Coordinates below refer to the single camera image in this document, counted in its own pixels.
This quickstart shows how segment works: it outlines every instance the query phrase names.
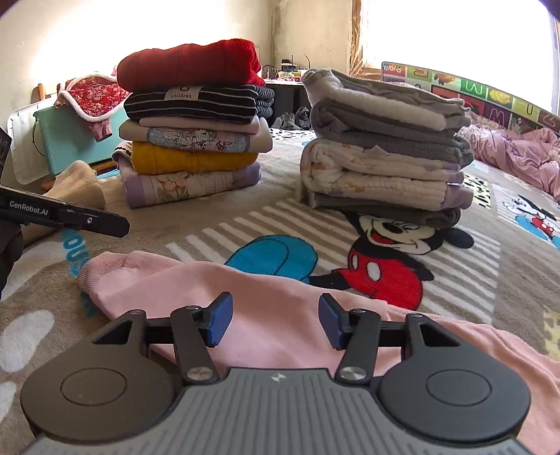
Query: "red floral fabric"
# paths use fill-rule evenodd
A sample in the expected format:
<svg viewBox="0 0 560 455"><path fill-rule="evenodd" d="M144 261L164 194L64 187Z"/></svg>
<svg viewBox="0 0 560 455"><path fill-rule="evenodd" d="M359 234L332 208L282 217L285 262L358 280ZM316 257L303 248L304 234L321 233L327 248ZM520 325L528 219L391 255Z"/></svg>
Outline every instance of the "red floral fabric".
<svg viewBox="0 0 560 455"><path fill-rule="evenodd" d="M129 92L119 87L116 82L100 76L85 77L76 82L68 93L80 108L92 117L99 117L122 103Z"/></svg>

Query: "metal screw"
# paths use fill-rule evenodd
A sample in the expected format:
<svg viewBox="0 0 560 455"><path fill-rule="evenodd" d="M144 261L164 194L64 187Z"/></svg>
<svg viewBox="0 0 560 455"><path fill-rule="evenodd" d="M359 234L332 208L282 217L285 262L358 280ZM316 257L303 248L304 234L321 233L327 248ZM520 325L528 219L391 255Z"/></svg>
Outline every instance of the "metal screw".
<svg viewBox="0 0 560 455"><path fill-rule="evenodd" d="M186 373L186 377L194 381L209 380L214 376L214 372L207 366L194 366Z"/></svg>
<svg viewBox="0 0 560 455"><path fill-rule="evenodd" d="M340 377L346 380L357 381L364 379L366 376L366 371L359 366L345 366L340 370Z"/></svg>

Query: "wall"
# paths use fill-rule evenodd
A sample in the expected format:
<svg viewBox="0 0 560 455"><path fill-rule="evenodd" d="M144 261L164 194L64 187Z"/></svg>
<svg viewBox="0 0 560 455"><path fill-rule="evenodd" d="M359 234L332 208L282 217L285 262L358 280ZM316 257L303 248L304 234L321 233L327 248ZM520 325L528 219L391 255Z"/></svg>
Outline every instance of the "wall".
<svg viewBox="0 0 560 455"><path fill-rule="evenodd" d="M270 0L19 0L0 18L0 124L39 83L110 73L136 50L246 38L272 56ZM17 186L11 160L2 184Z"/></svg>
<svg viewBox="0 0 560 455"><path fill-rule="evenodd" d="M352 0L273 0L274 65L282 58L307 68L348 71Z"/></svg>

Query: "wooden window frame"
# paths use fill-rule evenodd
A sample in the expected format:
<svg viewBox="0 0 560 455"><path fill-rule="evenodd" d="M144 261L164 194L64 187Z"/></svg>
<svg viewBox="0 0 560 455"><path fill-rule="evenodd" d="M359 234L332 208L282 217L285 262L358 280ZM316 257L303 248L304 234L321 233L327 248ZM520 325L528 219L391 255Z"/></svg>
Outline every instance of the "wooden window frame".
<svg viewBox="0 0 560 455"><path fill-rule="evenodd" d="M363 63L363 45L361 42L362 0L352 0L352 40L350 42L351 76L365 79L381 80L380 68L368 68Z"/></svg>

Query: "desk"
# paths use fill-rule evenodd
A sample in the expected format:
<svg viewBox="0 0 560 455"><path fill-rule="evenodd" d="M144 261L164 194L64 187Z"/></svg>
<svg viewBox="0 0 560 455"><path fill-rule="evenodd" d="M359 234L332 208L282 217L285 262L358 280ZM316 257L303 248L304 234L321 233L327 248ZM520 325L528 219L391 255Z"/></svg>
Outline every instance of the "desk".
<svg viewBox="0 0 560 455"><path fill-rule="evenodd" d="M272 125L285 112L295 113L300 107L307 106L311 110L311 104L307 99L307 92L301 82L282 81L278 79L265 79L267 87L274 90L274 103L272 104L272 115L267 119L268 125Z"/></svg>

